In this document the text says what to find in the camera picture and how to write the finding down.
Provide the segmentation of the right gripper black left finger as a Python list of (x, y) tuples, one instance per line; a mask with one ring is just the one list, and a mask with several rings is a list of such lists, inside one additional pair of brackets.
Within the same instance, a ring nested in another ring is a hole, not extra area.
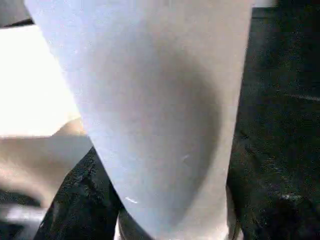
[(66, 175), (36, 240), (112, 240), (123, 207), (92, 147)]

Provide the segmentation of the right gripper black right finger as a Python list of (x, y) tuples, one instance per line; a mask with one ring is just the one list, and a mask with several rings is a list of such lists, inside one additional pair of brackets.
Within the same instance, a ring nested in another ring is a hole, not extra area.
[(320, 204), (276, 158), (246, 141), (232, 143), (227, 186), (245, 240), (320, 238)]

